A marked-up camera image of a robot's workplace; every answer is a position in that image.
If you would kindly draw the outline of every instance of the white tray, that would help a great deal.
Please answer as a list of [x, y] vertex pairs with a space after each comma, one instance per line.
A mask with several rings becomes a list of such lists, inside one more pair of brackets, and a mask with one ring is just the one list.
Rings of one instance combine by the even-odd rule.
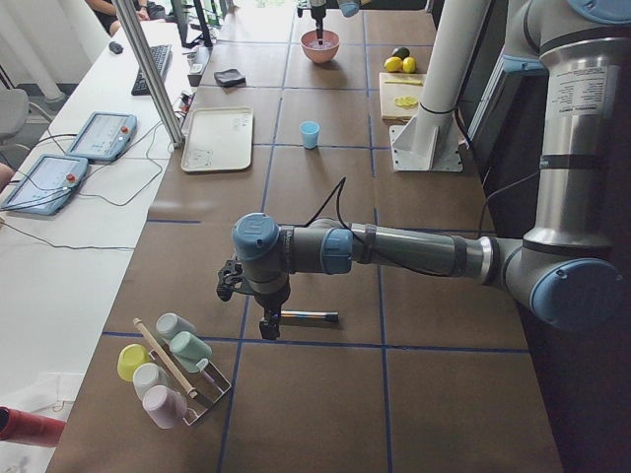
[[186, 172], [247, 168], [252, 159], [253, 119], [249, 106], [195, 110], [181, 168]]

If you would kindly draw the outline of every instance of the wooden dowel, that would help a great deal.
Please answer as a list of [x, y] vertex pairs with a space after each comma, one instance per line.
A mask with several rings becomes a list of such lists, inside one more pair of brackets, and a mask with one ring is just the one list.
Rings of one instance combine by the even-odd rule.
[[179, 368], [175, 365], [173, 360], [169, 358], [169, 355], [167, 355], [167, 352], [165, 352], [165, 349], [160, 346], [160, 343], [158, 343], [158, 340], [154, 338], [154, 336], [151, 334], [149, 329], [145, 326], [143, 321], [139, 318], [134, 318], [133, 322], [134, 322], [135, 327], [142, 334], [142, 336], [145, 338], [147, 343], [151, 346], [152, 350], [158, 354], [158, 357], [160, 357], [162, 362], [169, 369], [169, 371], [177, 380], [177, 382], [181, 385], [184, 391], [186, 391], [186, 394], [188, 395], [188, 397], [190, 397], [191, 399], [194, 399], [195, 397], [197, 397], [197, 394], [198, 394], [197, 389], [188, 381], [188, 379], [186, 379], [186, 377], [182, 374]]

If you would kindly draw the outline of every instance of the cutting board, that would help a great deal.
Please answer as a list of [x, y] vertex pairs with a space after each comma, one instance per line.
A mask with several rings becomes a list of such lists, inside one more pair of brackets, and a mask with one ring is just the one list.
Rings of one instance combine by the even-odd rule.
[[379, 99], [382, 105], [382, 119], [384, 120], [409, 120], [416, 114], [418, 105], [401, 107], [394, 104], [397, 97], [415, 97], [421, 101], [423, 86], [411, 84], [391, 84], [386, 81], [421, 81], [425, 83], [425, 74], [403, 74], [381, 72], [379, 74]]

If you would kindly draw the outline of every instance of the small cup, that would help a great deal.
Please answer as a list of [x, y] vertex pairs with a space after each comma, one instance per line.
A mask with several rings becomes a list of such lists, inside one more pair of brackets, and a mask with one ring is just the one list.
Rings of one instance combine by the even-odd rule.
[[169, 349], [188, 372], [199, 372], [197, 363], [204, 358], [210, 360], [213, 354], [208, 344], [190, 332], [179, 332], [169, 343]]
[[142, 398], [142, 407], [161, 429], [172, 429], [186, 414], [186, 398], [170, 387], [157, 385]]
[[134, 389], [141, 401], [145, 393], [154, 386], [169, 386], [169, 375], [155, 363], [145, 363], [136, 369], [133, 376]]
[[317, 136], [319, 135], [319, 125], [314, 121], [303, 121], [300, 124], [300, 132], [303, 135], [303, 146], [312, 150], [317, 146]]
[[168, 312], [162, 314], [156, 321], [156, 331], [165, 342], [169, 343], [179, 332], [195, 333], [195, 326], [176, 313]]
[[120, 351], [116, 371], [123, 381], [131, 381], [136, 369], [149, 362], [150, 358], [147, 349], [142, 345], [133, 343]]

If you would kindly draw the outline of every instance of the lemon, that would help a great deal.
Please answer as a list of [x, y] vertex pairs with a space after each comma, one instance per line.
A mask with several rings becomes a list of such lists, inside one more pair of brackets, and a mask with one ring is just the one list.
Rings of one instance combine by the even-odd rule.
[[388, 59], [386, 59], [386, 62], [384, 63], [384, 67], [386, 68], [386, 70], [388, 72], [397, 72], [401, 69], [401, 66], [403, 65], [403, 60], [400, 57], [389, 57]]
[[414, 74], [416, 72], [416, 59], [414, 59], [412, 56], [408, 56], [403, 59], [403, 63], [401, 66], [403, 72], [407, 74]]

